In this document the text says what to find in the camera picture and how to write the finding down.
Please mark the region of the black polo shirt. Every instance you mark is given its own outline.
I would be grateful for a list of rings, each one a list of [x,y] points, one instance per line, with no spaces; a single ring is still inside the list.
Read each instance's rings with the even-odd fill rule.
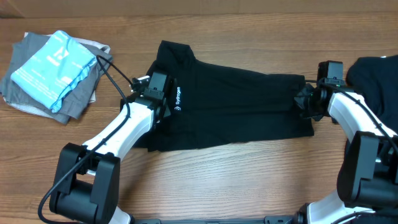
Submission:
[[[294,101],[305,86],[302,75],[201,62],[189,45],[165,40],[148,72],[172,78],[170,115],[135,147],[165,152],[314,134],[312,122],[300,117]]]

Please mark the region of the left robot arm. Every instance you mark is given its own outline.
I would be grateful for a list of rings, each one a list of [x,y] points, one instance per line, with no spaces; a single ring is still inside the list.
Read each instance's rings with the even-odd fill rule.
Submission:
[[[82,145],[68,143],[60,152],[54,189],[46,196],[51,212],[70,223],[134,223],[119,206],[121,162],[136,141],[169,113],[171,78],[160,72],[138,78],[143,88],[125,100],[118,116]]]

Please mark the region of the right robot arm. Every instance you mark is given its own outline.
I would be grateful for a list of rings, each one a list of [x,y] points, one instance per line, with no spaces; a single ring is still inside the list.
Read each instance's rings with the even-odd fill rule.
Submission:
[[[319,63],[295,102],[304,118],[331,117],[347,143],[336,190],[303,205],[291,223],[397,223],[397,134],[346,85],[342,62]]]

